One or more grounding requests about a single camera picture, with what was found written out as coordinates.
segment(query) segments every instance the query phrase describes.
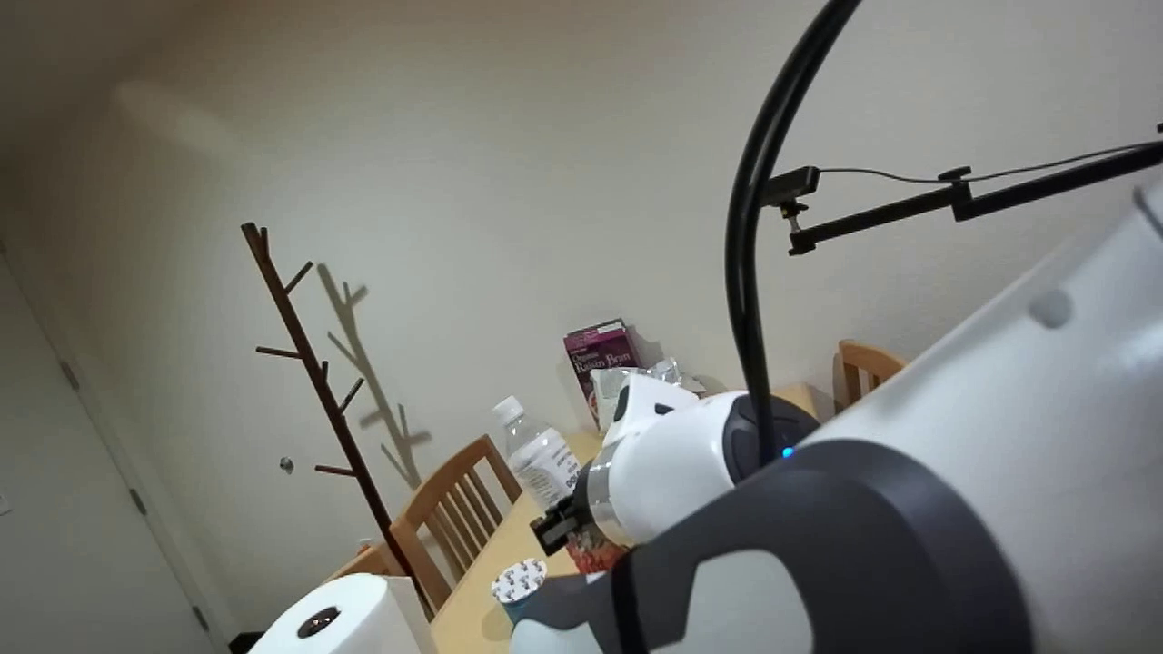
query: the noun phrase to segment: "black cable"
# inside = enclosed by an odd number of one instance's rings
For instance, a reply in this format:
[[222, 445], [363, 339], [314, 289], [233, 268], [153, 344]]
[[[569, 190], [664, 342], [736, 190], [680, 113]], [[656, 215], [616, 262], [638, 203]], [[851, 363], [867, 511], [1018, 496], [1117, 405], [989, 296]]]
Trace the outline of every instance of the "black cable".
[[[1018, 179], [1018, 174], [1054, 172], [1054, 166], [1070, 166], [1070, 164], [1082, 164], [1082, 159], [1098, 159], [1098, 155], [1121, 155], [1121, 153], [1152, 150], [1152, 144], [1161, 144], [1161, 140], [1127, 140], [1127, 144], [1089, 150], [1089, 153], [1043, 159], [1043, 164], [1029, 164], [1029, 166], [1002, 166], [1002, 172], [989, 172], [989, 174], [968, 174], [965, 180]], [[818, 172], [823, 174], [854, 174], [854, 179], [888, 179], [888, 180], [903, 180], [903, 184], [949, 184], [942, 179], [893, 174], [893, 172], [880, 172], [880, 166], [818, 166]]]
[[888, 179], [903, 184], [947, 184], [942, 179], [913, 179], [913, 174], [893, 174], [880, 166], [818, 166], [823, 174], [854, 174], [854, 179]]

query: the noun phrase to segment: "table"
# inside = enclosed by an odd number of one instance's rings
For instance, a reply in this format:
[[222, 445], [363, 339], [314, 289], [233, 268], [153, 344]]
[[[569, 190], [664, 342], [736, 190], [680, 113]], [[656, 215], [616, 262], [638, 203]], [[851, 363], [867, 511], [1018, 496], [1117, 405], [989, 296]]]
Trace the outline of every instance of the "table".
[[[807, 386], [782, 386], [773, 397], [814, 409], [814, 397]], [[600, 451], [595, 431], [572, 436], [572, 445], [582, 460], [588, 460]], [[532, 524], [537, 516], [537, 506], [520, 493], [495, 539], [479, 549], [460, 587], [446, 594], [441, 615], [433, 616], [433, 639], [441, 654], [495, 654], [509, 650], [509, 616], [489, 591], [489, 580], [507, 571], [516, 559], [546, 554], [537, 539], [532, 533]], [[577, 575], [573, 559], [561, 549], [548, 554], [548, 575]]]

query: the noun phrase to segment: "paper towel roll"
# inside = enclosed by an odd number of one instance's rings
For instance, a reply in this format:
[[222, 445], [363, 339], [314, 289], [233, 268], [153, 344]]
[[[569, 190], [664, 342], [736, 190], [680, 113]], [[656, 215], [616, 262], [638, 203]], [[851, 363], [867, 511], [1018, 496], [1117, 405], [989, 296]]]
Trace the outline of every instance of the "paper towel roll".
[[336, 579], [295, 605], [254, 643], [250, 654], [433, 654], [427, 610], [406, 579]]

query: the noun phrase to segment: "coat rack hook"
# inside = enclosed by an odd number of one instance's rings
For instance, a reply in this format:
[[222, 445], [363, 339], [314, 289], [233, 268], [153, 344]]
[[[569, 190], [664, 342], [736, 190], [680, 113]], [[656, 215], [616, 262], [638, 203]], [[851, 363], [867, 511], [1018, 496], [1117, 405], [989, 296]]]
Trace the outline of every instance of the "coat rack hook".
[[340, 468], [340, 463], [317, 463], [317, 472], [323, 472], [323, 474], [357, 474], [357, 472]]
[[254, 353], [261, 353], [261, 356], [285, 356], [285, 358], [301, 358], [295, 350], [269, 350], [269, 344], [260, 344]]
[[350, 397], [340, 403], [340, 409], [350, 409], [350, 403], [357, 401], [361, 388], [363, 388], [363, 377], [357, 377], [357, 386], [352, 386]]
[[301, 275], [314, 272], [314, 268], [317, 268], [317, 262], [307, 262], [307, 265], [295, 272], [295, 279], [285, 287], [285, 293], [292, 293], [292, 289], [301, 283]]

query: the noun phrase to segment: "chair backrest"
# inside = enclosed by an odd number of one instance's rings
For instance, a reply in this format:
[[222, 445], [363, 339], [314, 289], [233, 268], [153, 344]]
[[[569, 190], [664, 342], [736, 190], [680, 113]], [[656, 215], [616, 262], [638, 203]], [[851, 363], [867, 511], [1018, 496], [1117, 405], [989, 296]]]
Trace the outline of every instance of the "chair backrest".
[[520, 493], [516, 474], [502, 460], [491, 436], [474, 440], [464, 451], [446, 459], [411, 496], [411, 506], [393, 524], [393, 539], [406, 554], [413, 580], [427, 591], [430, 610], [438, 615], [451, 586], [468, 571], [485, 541], [497, 530], [507, 511], [491, 496], [475, 463], [489, 460], [509, 506]]
[[840, 342], [834, 358], [834, 397], [837, 409], [848, 409], [861, 397], [868, 397], [877, 386], [892, 382], [907, 358], [867, 344], [867, 342]]
[[387, 541], [367, 541], [331, 579], [347, 579], [347, 575], [393, 579], [393, 575], [405, 575], [405, 566], [400, 566], [400, 559], [393, 554], [393, 549]]

